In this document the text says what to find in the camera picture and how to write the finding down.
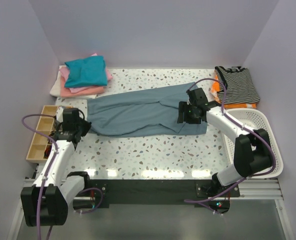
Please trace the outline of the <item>grey-blue t-shirt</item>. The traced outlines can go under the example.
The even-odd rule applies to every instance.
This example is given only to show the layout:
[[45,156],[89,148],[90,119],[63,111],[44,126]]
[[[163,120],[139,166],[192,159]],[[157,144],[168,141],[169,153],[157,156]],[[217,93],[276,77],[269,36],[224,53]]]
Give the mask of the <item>grey-blue t-shirt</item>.
[[179,103],[186,102],[191,83],[111,94],[87,102],[87,120],[95,133],[108,137],[194,136],[207,123],[178,123]]

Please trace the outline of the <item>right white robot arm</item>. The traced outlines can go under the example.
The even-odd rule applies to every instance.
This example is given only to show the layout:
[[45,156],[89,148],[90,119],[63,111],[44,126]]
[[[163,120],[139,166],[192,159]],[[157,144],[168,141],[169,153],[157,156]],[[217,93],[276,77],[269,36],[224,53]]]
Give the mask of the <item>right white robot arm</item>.
[[202,88],[189,89],[186,93],[188,101],[179,103],[177,122],[195,125],[208,123],[220,129],[234,144],[232,164],[211,177],[210,193],[219,193],[248,177],[273,170],[276,158],[265,129],[244,125],[218,102],[208,101]]

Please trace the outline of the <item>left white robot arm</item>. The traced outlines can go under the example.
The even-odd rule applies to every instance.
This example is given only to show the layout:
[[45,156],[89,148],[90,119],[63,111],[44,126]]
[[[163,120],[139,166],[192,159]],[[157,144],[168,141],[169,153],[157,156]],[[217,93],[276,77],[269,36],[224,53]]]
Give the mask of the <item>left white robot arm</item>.
[[74,197],[89,185],[86,171],[64,175],[68,161],[78,143],[88,133],[91,123],[78,108],[60,107],[55,119],[59,122],[53,136],[51,151],[40,175],[32,186],[20,193],[24,219],[29,227],[62,226]]

